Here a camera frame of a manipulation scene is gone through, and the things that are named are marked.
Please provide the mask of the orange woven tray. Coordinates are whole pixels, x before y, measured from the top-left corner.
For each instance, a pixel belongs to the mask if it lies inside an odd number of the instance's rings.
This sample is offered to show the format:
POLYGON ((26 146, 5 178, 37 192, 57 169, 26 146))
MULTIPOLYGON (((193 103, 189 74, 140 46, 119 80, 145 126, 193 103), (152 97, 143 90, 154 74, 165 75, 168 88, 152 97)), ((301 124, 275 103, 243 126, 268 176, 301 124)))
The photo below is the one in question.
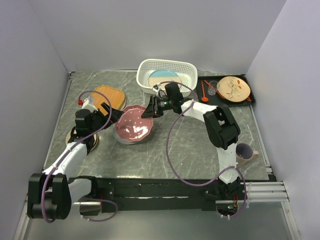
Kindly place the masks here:
MULTIPOLYGON (((121 105, 123 104, 123 102, 126 98, 123 91, 121 91, 117 88, 113 88, 111 86, 107 86, 107 85, 98 86, 95 89, 95 91, 105 95, 108 98, 108 100, 110 101, 111 107, 116 110, 119 110, 119 108, 121 107, 121 105)), ((91 96, 94 98, 95 107, 97 109, 101 109, 101 103, 108 104, 108 101, 103 96, 101 96, 100 94, 98 94, 96 92, 92 92, 91 96)))

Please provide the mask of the pink polka dot plate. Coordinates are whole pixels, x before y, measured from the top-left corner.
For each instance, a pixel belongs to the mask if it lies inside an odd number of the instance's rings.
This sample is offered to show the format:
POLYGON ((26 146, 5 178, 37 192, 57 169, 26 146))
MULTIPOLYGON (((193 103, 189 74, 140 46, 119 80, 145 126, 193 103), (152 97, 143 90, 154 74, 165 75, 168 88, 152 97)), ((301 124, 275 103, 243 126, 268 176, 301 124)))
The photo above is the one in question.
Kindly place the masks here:
POLYGON ((142 113, 146 110, 146 107, 141 105, 130 105, 123 109, 123 115, 115 124, 115 127, 153 127, 153 118, 141 118, 142 113))

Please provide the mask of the blue and cream plate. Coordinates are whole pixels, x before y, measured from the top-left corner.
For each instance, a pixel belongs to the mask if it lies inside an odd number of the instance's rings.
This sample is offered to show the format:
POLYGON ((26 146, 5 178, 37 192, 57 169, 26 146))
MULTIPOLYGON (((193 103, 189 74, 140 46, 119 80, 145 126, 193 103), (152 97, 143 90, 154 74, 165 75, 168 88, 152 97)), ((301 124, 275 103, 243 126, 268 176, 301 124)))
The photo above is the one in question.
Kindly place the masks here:
POLYGON ((182 80, 176 72, 168 69, 155 70, 148 77, 148 84, 150 87, 162 82, 181 83, 182 80))

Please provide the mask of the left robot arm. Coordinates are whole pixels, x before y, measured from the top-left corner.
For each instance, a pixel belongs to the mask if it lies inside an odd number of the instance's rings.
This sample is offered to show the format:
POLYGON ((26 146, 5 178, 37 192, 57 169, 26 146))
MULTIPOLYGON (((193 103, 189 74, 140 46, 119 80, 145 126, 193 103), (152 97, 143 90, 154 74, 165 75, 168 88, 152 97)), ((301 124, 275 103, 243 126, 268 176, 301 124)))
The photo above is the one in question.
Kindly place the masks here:
POLYGON ((74 180, 70 180, 70 177, 95 147, 95 135, 115 124, 124 114, 106 103, 102 103, 101 107, 107 114, 103 114, 100 109, 78 110, 65 150, 50 167, 30 176, 27 193, 29 218, 44 219, 48 223, 64 220, 73 203, 81 198, 93 201, 99 196, 96 177, 78 176, 74 180))

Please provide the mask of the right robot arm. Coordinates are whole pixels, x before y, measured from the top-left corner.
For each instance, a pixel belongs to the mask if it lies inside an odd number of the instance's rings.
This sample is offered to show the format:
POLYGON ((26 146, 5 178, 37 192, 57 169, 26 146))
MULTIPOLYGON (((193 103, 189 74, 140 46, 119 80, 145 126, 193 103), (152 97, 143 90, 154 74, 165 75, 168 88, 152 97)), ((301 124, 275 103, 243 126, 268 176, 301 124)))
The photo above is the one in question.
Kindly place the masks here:
POLYGON ((207 105, 183 97, 179 88, 181 84, 178 82, 164 81, 164 85, 164 96, 159 94, 161 91, 159 84, 153 86, 156 94, 150 97, 141 118, 159 118, 163 116, 164 111, 172 110, 179 117, 191 117, 203 122, 210 142, 217 149, 219 173, 205 183, 191 183, 182 177, 179 177, 179 180, 191 187, 205 187, 218 182, 215 188, 218 197, 232 198, 239 191, 244 177, 237 168, 236 160, 236 147, 241 130, 230 109, 226 105, 223 107, 207 105))

